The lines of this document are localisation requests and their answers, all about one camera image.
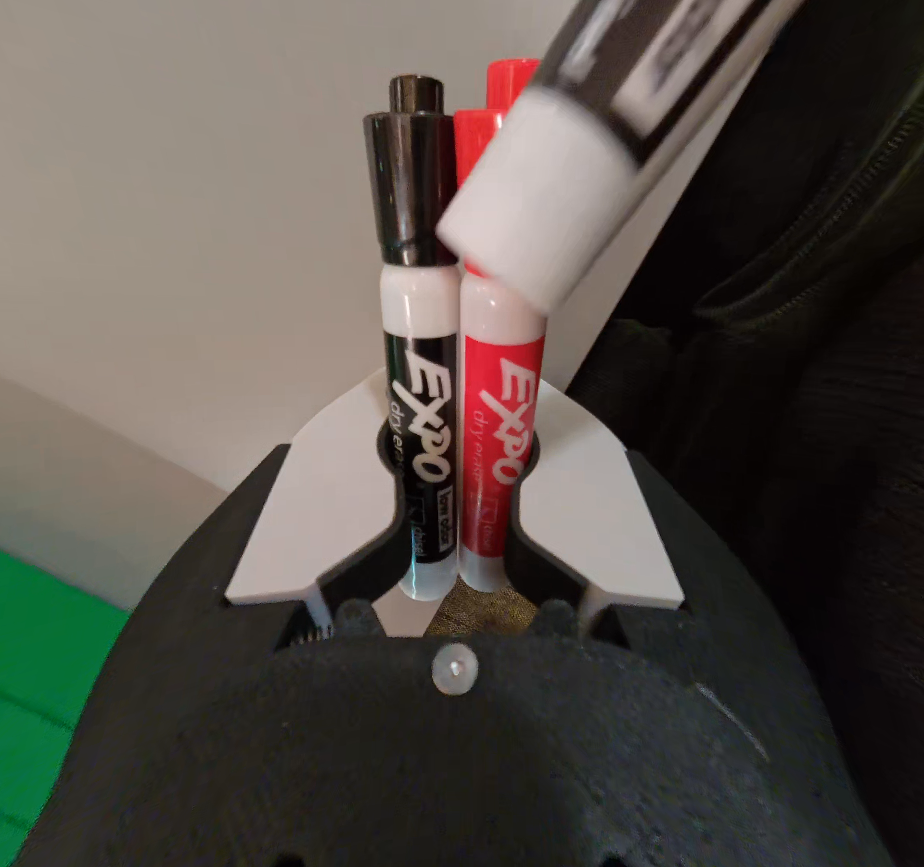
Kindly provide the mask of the person's dark green pants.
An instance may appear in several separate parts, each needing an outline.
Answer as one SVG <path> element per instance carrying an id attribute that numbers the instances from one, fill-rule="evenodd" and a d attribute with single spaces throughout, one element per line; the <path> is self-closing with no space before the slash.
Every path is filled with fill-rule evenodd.
<path id="1" fill-rule="evenodd" d="M 920 589 L 921 258 L 922 0 L 807 0 L 568 391 L 764 580 Z"/>

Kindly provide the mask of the red dry erase marker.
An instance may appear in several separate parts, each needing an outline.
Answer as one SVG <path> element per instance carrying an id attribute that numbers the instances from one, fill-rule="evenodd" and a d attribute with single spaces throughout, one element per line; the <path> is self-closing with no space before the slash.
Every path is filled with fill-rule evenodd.
<path id="1" fill-rule="evenodd" d="M 464 264 L 458 559 L 461 578 L 481 593 L 507 585 L 512 492 L 530 457 L 546 324 L 500 281 Z"/>

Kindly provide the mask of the green plastic bin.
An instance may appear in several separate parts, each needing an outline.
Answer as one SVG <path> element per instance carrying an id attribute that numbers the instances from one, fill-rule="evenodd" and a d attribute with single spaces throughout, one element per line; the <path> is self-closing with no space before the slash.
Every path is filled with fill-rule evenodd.
<path id="1" fill-rule="evenodd" d="M 1 554 L 1 864 L 57 780 L 129 611 Z"/>

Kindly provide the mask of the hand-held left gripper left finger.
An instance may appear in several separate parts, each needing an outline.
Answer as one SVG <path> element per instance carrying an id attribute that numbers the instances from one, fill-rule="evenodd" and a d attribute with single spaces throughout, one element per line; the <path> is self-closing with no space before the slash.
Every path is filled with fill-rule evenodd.
<path id="1" fill-rule="evenodd" d="M 226 587 L 229 603 L 300 601 L 314 625 L 333 624 L 321 575 L 385 532 L 396 512 L 377 447 L 385 380 L 384 368 L 375 371 L 295 434 Z"/>

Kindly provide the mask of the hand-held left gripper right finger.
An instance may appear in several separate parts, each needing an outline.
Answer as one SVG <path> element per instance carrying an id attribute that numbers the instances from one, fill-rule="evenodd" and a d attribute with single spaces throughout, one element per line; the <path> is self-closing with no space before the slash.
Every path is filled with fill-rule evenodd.
<path id="1" fill-rule="evenodd" d="M 535 606 L 567 603 L 584 632 L 612 607 L 674 612 L 685 601 L 627 449 L 544 380 L 511 496 L 509 584 Z"/>

